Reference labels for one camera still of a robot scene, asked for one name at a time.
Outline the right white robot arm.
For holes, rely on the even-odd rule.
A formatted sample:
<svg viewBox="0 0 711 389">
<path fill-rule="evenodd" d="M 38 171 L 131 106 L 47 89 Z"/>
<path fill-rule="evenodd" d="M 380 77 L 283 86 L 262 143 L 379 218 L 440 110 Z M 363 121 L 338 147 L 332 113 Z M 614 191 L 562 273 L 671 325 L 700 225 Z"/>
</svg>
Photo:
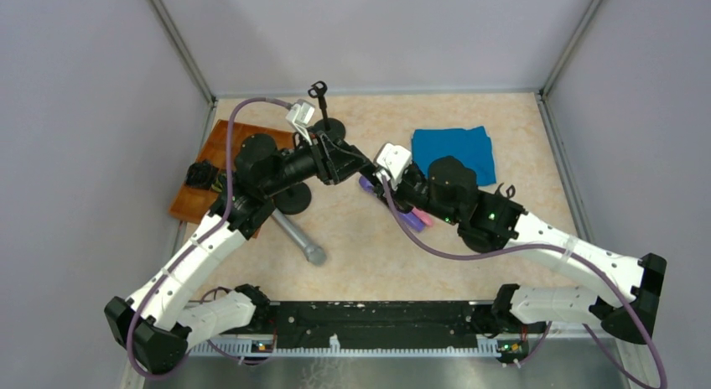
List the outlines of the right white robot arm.
<svg viewBox="0 0 711 389">
<path fill-rule="evenodd" d="M 410 159 L 376 164 L 386 200 L 456 226 L 472 250 L 471 260 L 511 253 L 576 284 L 505 284 L 492 307 L 497 318 L 599 324 L 615 338 L 637 345 L 652 337 L 667 269 L 664 257 L 629 257 L 560 231 L 503 194 L 479 190 L 475 172 L 451 156 L 431 163 L 429 175 Z"/>
</svg>

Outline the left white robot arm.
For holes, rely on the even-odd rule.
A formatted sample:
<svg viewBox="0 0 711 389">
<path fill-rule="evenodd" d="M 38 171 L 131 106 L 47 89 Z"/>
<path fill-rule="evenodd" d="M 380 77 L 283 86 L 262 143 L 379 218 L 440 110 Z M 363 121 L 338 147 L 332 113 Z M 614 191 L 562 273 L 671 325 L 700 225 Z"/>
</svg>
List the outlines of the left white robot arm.
<svg viewBox="0 0 711 389">
<path fill-rule="evenodd" d="M 375 173 L 374 162 L 357 147 L 323 133 L 313 139 L 294 150 L 280 150 L 267 134 L 245 138 L 227 171 L 226 187 L 202 218 L 195 237 L 143 287 L 106 305 L 113 336 L 139 374 L 149 379 L 169 376 L 189 349 L 248 326 L 267 305 L 267 298 L 253 287 L 193 308 L 187 304 L 272 215 L 275 195 L 312 177 L 333 185 L 356 173 Z"/>
</svg>

